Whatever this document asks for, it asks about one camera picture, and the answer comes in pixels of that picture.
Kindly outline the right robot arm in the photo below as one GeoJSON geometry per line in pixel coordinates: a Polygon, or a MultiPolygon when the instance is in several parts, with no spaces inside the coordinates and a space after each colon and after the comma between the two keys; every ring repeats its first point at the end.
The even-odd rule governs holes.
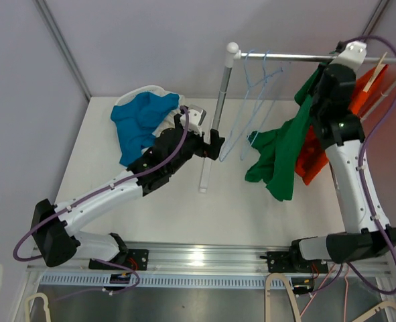
{"type": "Polygon", "coordinates": [[[392,227],[379,203],[365,155],[359,118],[348,108],[356,74],[343,64],[321,64],[310,93],[311,124],[338,185],[344,231],[292,241],[288,263],[301,272],[314,260],[336,264],[380,257],[396,246],[392,227]]]}

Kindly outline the white t shirt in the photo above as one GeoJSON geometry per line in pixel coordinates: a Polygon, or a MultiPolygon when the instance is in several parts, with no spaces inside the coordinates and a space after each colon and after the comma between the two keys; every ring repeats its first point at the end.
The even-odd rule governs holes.
{"type": "Polygon", "coordinates": [[[153,135],[155,137],[159,137],[163,130],[175,127],[174,124],[174,116],[181,113],[180,106],[186,102],[186,98],[183,95],[179,95],[178,107],[173,109],[168,113],[168,115],[164,118],[164,120],[159,124],[155,131],[153,131],[153,135]]]}

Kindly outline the green t shirt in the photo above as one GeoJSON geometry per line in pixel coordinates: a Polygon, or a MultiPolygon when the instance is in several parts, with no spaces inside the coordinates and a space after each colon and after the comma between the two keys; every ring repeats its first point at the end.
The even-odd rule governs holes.
{"type": "Polygon", "coordinates": [[[249,142],[258,151],[258,161],[245,174],[247,182],[263,182],[272,197],[278,201],[290,201],[293,197],[295,164],[311,125],[312,85],[317,81],[315,71],[295,94],[299,105],[295,117],[276,129],[253,131],[249,142]]]}

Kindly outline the metal clothes rack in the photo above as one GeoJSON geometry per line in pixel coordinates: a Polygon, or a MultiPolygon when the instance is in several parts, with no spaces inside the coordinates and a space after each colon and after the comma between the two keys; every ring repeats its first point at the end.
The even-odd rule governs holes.
{"type": "MultiPolygon", "coordinates": [[[[235,60],[274,60],[282,62],[330,62],[335,59],[337,54],[328,55],[315,55],[315,54],[265,54],[265,53],[242,53],[239,45],[235,42],[231,42],[226,46],[226,52],[224,56],[224,70],[222,75],[222,81],[220,85],[220,90],[218,92],[218,97],[216,101],[216,108],[214,116],[212,118],[212,123],[210,129],[218,130],[222,115],[222,110],[224,107],[224,102],[227,94],[228,84],[230,80],[230,75],[234,66],[235,60]]],[[[369,63],[373,64],[378,62],[380,58],[366,57],[363,58],[361,64],[369,63]]],[[[381,63],[383,64],[396,64],[396,58],[384,58],[381,63]]],[[[210,170],[212,166],[212,161],[204,161],[202,168],[202,174],[200,177],[199,192],[206,193],[208,190],[209,180],[210,180],[210,170]]]]}

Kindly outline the light blue hanger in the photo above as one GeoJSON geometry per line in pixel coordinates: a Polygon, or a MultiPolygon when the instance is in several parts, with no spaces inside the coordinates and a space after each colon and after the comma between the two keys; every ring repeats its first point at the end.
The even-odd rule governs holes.
{"type": "Polygon", "coordinates": [[[248,75],[247,59],[248,59],[249,55],[253,52],[254,51],[251,50],[247,54],[247,57],[245,58],[245,61],[244,61],[244,71],[245,71],[245,78],[246,78],[246,82],[247,82],[247,92],[246,92],[244,101],[246,101],[246,99],[249,96],[249,92],[252,89],[254,89],[255,87],[258,87],[259,85],[261,85],[261,88],[257,95],[257,98],[255,99],[251,117],[247,121],[247,123],[244,127],[244,130],[242,131],[242,134],[244,135],[245,138],[244,138],[244,143],[241,146],[241,153],[239,156],[241,161],[245,160],[245,158],[247,157],[247,154],[249,153],[249,150],[251,149],[251,143],[249,142],[249,137],[252,134],[252,132],[254,131],[253,126],[257,120],[257,116],[258,116],[263,104],[265,103],[268,94],[270,94],[272,92],[273,86],[277,83],[279,74],[283,73],[282,66],[277,67],[273,70],[267,71],[267,57],[271,53],[271,50],[268,50],[268,51],[266,51],[266,53],[263,57],[263,60],[262,60],[262,72],[263,72],[262,79],[258,80],[255,84],[252,84],[250,82],[249,75],[248,75]]]}
{"type": "Polygon", "coordinates": [[[263,104],[266,102],[269,94],[273,93],[275,86],[279,84],[284,74],[282,63],[279,63],[279,66],[275,69],[268,70],[267,61],[269,60],[269,54],[272,53],[272,51],[268,50],[262,58],[261,78],[253,82],[251,80],[247,65],[248,61],[250,60],[251,54],[254,53],[254,50],[248,51],[243,62],[243,70],[247,90],[243,97],[241,106],[237,111],[235,120],[227,136],[227,139],[225,140],[220,150],[220,155],[218,157],[218,160],[220,162],[224,162],[227,159],[227,157],[233,151],[236,145],[238,145],[239,143],[245,144],[245,142],[248,141],[249,137],[253,132],[252,127],[257,121],[257,116],[262,109],[263,104]],[[252,94],[256,94],[257,96],[255,97],[254,104],[251,108],[251,114],[248,120],[243,121],[243,117],[247,112],[247,103],[251,100],[252,94]]]}

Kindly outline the blue t shirt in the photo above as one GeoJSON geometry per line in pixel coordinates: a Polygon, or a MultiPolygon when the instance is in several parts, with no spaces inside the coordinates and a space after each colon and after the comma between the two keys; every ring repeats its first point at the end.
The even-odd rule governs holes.
{"type": "Polygon", "coordinates": [[[169,93],[158,96],[150,92],[139,93],[124,105],[115,105],[111,121],[117,128],[121,150],[119,163],[128,166],[142,155],[155,141],[153,131],[170,111],[178,107],[179,95],[169,93]]]}

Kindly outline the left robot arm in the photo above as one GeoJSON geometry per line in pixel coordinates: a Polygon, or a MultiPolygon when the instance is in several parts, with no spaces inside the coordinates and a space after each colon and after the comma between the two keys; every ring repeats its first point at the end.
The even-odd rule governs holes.
{"type": "Polygon", "coordinates": [[[112,181],[86,195],[53,205],[40,201],[34,209],[32,237],[49,268],[73,258],[88,258],[90,269],[124,267],[132,256],[116,233],[98,235],[82,228],[116,206],[140,199],[161,188],[193,156],[216,160],[224,144],[218,130],[204,141],[197,110],[179,113],[174,126],[163,130],[151,147],[112,181]]]}

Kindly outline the orange t shirt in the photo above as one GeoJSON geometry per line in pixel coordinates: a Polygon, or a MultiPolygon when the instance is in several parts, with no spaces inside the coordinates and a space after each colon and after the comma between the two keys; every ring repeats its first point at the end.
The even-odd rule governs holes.
{"type": "MultiPolygon", "coordinates": [[[[371,77],[375,67],[366,72],[356,81],[356,86],[352,94],[352,102],[349,109],[360,118],[371,108],[371,103],[375,103],[376,94],[380,89],[382,81],[388,70],[385,65],[370,90],[365,93],[363,88],[371,77]]],[[[312,127],[307,132],[304,144],[295,164],[295,173],[298,174],[305,185],[309,185],[320,171],[327,165],[326,153],[321,148],[312,127]]]]}

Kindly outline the beige hanger below table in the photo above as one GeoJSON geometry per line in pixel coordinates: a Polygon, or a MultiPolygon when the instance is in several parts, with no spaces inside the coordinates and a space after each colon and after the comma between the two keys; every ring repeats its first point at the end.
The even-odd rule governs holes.
{"type": "Polygon", "coordinates": [[[264,299],[264,321],[272,321],[272,313],[277,308],[281,295],[277,294],[277,290],[273,289],[275,281],[281,282],[284,286],[285,296],[288,298],[289,307],[294,321],[302,321],[296,296],[292,291],[289,279],[281,273],[269,273],[265,279],[265,299],[264,299]]]}

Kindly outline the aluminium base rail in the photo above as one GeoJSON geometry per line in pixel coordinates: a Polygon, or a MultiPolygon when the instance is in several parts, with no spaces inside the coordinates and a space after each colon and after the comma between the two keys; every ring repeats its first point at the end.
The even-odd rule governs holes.
{"type": "Polygon", "coordinates": [[[90,269],[85,258],[47,268],[42,260],[28,264],[27,271],[40,285],[93,286],[121,289],[137,283],[140,287],[262,289],[270,273],[284,274],[296,287],[310,281],[339,275],[353,278],[348,265],[318,260],[296,268],[287,247],[202,246],[188,244],[129,243],[127,273],[118,268],[90,269]]]}

